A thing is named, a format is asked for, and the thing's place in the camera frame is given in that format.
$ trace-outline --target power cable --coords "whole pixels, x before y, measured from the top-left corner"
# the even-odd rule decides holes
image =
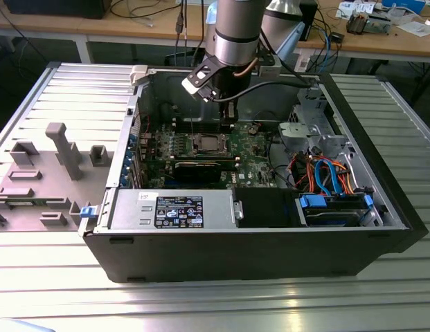
[[[25,76],[24,76],[24,74],[21,72],[21,60],[22,60],[22,57],[24,56],[24,51],[25,51],[25,49],[26,49],[27,45],[28,45],[28,42],[26,42],[26,44],[25,44],[24,46],[22,46],[22,49],[21,49],[21,55],[19,56],[19,59],[18,59],[18,71],[19,71],[19,74],[20,74],[22,77],[25,77]]]
[[[129,12],[129,15],[131,15],[132,16],[132,18],[131,18],[131,20],[133,21],[133,22],[136,22],[136,23],[139,23],[139,24],[143,24],[144,26],[148,26],[148,27],[150,27],[150,28],[152,28],[153,27],[153,23],[149,23],[149,22],[147,22],[147,21],[137,21],[136,20],[136,14],[135,14],[135,11],[136,10],[139,10],[139,9],[142,9],[142,8],[152,8],[152,7],[155,7],[155,6],[157,6],[157,5],[159,5],[160,4],[160,2],[161,2],[161,0],[157,0],[155,3],[153,3],[152,5],[147,5],[147,6],[138,6],[138,7],[135,7],[135,8],[133,8],[133,9],[131,9],[130,8],[130,0],[126,0],[126,5],[127,5],[127,11]],[[151,20],[151,18],[150,17],[144,17],[143,18],[144,20]]]
[[[325,33],[327,31],[327,30],[324,30],[320,26],[317,26],[317,25],[316,26],[312,26],[312,27],[315,28],[315,29],[317,29],[318,31],[322,32],[323,35],[324,35],[324,31],[325,31]],[[328,42],[329,42],[329,47],[331,48],[331,43],[330,43],[329,38],[327,36],[325,36],[325,35],[324,35],[324,37],[325,37],[325,39],[323,39],[323,41],[324,41],[324,47],[322,47],[321,51],[316,56],[316,59],[312,62],[312,64],[310,65],[310,67],[306,70],[307,72],[311,71],[313,67],[314,67],[314,70],[316,70],[318,68],[318,66],[320,66],[320,65],[322,65],[321,66],[322,69],[325,68],[325,67],[333,65],[333,67],[332,67],[332,71],[333,71],[333,68],[334,68],[335,64],[337,63],[337,61],[338,61],[339,51],[342,48],[342,44],[336,43],[337,44],[337,50],[335,51],[335,53],[333,53],[329,57],[327,57],[327,54],[326,54],[325,58],[322,61],[318,62],[319,61],[319,57],[322,56],[322,53],[325,50],[325,48],[327,47]],[[333,57],[336,57],[334,59],[334,61],[333,62],[329,62],[327,64],[327,61],[331,60]]]
[[[281,180],[284,181],[284,183],[286,184],[287,187],[291,187],[291,183],[281,174],[279,174],[276,169],[279,167],[282,167],[283,165],[279,165],[277,167],[273,167],[273,165],[271,164],[271,159],[270,159],[270,149],[271,149],[271,145],[273,144],[273,139],[276,136],[276,134],[272,135],[270,137],[270,143],[269,143],[269,147],[267,148],[267,159],[269,160],[269,165],[270,165],[270,169],[274,172],[274,174],[280,178]]]
[[[413,62],[407,62],[407,64],[412,68],[415,73],[417,73],[419,76],[424,75],[425,69],[421,69],[417,64]]]
[[[430,65],[427,67],[427,70],[422,74],[422,78],[424,79],[427,73],[430,71]]]
[[[187,67],[187,0],[184,1],[184,67]]]
[[[115,16],[117,16],[117,17],[122,17],[122,18],[124,18],[124,19],[139,19],[139,18],[141,18],[141,17],[148,17],[148,16],[152,16],[152,15],[159,14],[160,12],[165,12],[166,10],[175,9],[175,8],[178,8],[178,7],[180,7],[180,6],[181,6],[181,4],[179,4],[179,5],[175,5],[175,6],[172,6],[172,7],[164,8],[164,9],[161,9],[161,10],[157,10],[156,12],[151,12],[151,13],[149,13],[149,14],[144,14],[144,15],[134,15],[134,16],[127,16],[127,15],[121,15],[121,14],[118,14],[117,12],[115,12],[115,11],[114,11],[115,6],[116,6],[116,5],[118,5],[119,3],[123,2],[123,1],[125,1],[125,0],[117,0],[117,2],[115,2],[114,4],[112,4],[112,5],[110,6],[110,12],[111,12],[113,15],[115,15]]]
[[[325,31],[325,36],[328,36],[329,35],[329,32],[328,31],[330,31],[330,33],[332,33],[332,29],[331,29],[331,27],[327,24],[327,22],[325,22],[325,19],[324,19],[324,15],[323,15],[323,13],[321,12],[321,10],[319,9],[320,8],[320,5],[319,5],[319,3],[318,3],[318,10],[317,10],[317,12],[320,14],[320,16],[321,16],[321,19],[317,19],[317,18],[314,18],[314,21],[317,21],[317,22],[319,22],[319,23],[322,23],[323,25],[324,25],[324,31]],[[313,28],[315,28],[315,29],[317,29],[317,30],[320,30],[320,29],[322,29],[322,27],[320,27],[318,24],[316,24],[315,23],[315,26],[313,26],[312,25],[312,27]],[[323,39],[322,38],[322,36],[321,35],[319,35],[319,37],[321,38],[321,40],[324,42],[324,47],[322,47],[322,49],[321,49],[321,51],[319,52],[319,54],[317,55],[317,57],[316,57],[316,59],[312,62],[312,65],[306,70],[307,72],[309,72],[309,71],[311,71],[312,70],[312,68],[313,67],[315,67],[315,70],[318,68],[318,65],[319,64],[322,64],[322,63],[324,63],[324,61],[322,61],[322,62],[320,62],[319,64],[318,64],[318,60],[319,60],[319,57],[323,54],[323,51],[325,50],[325,48],[327,47],[327,37],[325,37],[325,39]],[[337,51],[334,55],[332,55],[330,58],[332,58],[332,57],[334,57],[335,55],[337,56],[339,54],[339,51]]]
[[[257,85],[250,86],[249,88],[228,98],[214,99],[210,97],[209,100],[212,102],[230,102],[231,100],[242,97],[243,95],[246,95],[247,93],[252,92],[253,90],[259,89],[260,87],[266,86],[266,85],[285,85],[285,86],[292,86],[295,88],[305,89],[305,84],[291,83],[291,82],[285,82],[285,81],[268,81],[268,82],[262,82],[262,83],[258,83]]]
[[[287,65],[284,61],[281,60],[281,58],[279,58],[279,56],[276,54],[275,50],[273,49],[273,47],[271,47],[270,41],[267,39],[267,36],[264,34],[264,30],[261,29],[261,35],[262,38],[264,39],[265,44],[267,45],[267,48],[269,49],[269,51],[271,52],[271,54],[274,54],[278,57],[280,63],[283,65],[283,67],[285,69],[287,69],[291,74],[295,75],[295,77],[300,80],[301,82],[303,82],[306,87],[305,88],[310,88],[311,85],[307,82],[307,80],[302,77],[301,75],[299,75],[296,71],[294,71],[292,68],[290,68],[289,65]]]
[[[176,26],[174,30],[176,31],[176,41],[174,43],[174,65],[178,65],[177,61],[177,53],[178,53],[178,43],[179,43],[179,37],[181,36],[181,33],[183,31],[184,27],[184,15],[183,15],[183,9],[184,9],[184,0],[181,1],[181,9],[179,10],[179,14],[176,20]]]
[[[323,64],[321,65],[319,72],[322,72],[324,70],[324,66],[325,64],[327,64],[328,61],[328,56],[330,54],[330,41],[328,40],[328,36],[327,36],[327,32],[324,31],[323,29],[319,28],[318,30],[320,30],[323,34],[324,34],[324,38],[325,38],[325,44],[327,45],[327,52],[325,53],[325,60],[323,62]]]

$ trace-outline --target white label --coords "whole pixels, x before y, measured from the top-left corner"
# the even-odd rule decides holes
[[[157,192],[140,192],[138,194],[138,201],[155,201],[159,193]]]
[[[367,14],[371,14],[373,12],[373,8],[375,4],[372,3],[358,3],[356,6],[357,12],[366,12]]]
[[[17,206],[17,205],[33,205],[32,202],[7,202],[8,205]]]

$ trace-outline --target blue plastic latch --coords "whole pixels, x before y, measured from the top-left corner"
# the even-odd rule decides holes
[[[132,164],[132,159],[129,157],[124,157],[124,166],[129,167]]]
[[[134,144],[134,143],[136,143],[136,140],[137,140],[138,138],[134,135],[134,134],[130,134],[129,135],[129,144],[130,145],[132,145],[132,144]]]
[[[307,206],[309,206],[309,203],[307,202],[307,200],[305,199],[305,196],[301,197],[299,199],[299,201],[301,202],[301,207],[302,208],[306,208]]]
[[[121,177],[119,178],[119,183],[120,183],[121,185],[127,185],[127,179],[126,179],[124,176],[121,176]]]
[[[301,207],[306,208],[310,206],[311,208],[326,208],[327,202],[325,198],[320,195],[304,195],[300,199]]]
[[[94,205],[82,207],[79,215],[81,218],[97,218],[99,215],[98,206]]]
[[[368,207],[371,208],[373,206],[373,200],[369,195],[365,195],[364,200],[366,201]]]

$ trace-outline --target metal bracket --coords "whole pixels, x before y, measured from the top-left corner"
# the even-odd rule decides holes
[[[301,48],[298,59],[296,60],[295,71],[304,73],[307,70],[307,66],[312,57],[316,52],[315,48]]]
[[[208,83],[214,74],[225,67],[227,65],[219,62],[216,57],[208,57],[188,74],[184,81],[182,81],[182,86],[189,94],[194,95]]]
[[[133,66],[132,72],[130,73],[130,83],[132,86],[141,85],[148,80],[148,66],[139,64]]]
[[[111,207],[114,206],[113,202],[115,198],[116,188],[110,188],[105,192],[98,217],[98,228],[108,228]]]
[[[262,59],[262,61],[259,61],[259,77],[264,77],[268,79],[278,78],[281,74],[281,70],[283,67],[281,61],[279,60],[279,57],[271,53],[265,53],[265,55],[260,53],[259,56],[260,59]]]
[[[347,136],[322,135],[318,140],[318,147],[326,156],[338,156],[347,143]]]

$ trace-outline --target motherboard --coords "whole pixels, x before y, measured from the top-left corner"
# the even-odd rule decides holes
[[[267,159],[269,139],[266,132],[251,133],[251,126],[237,124],[230,133],[188,133],[163,124],[141,133],[133,151],[130,187],[276,187]]]

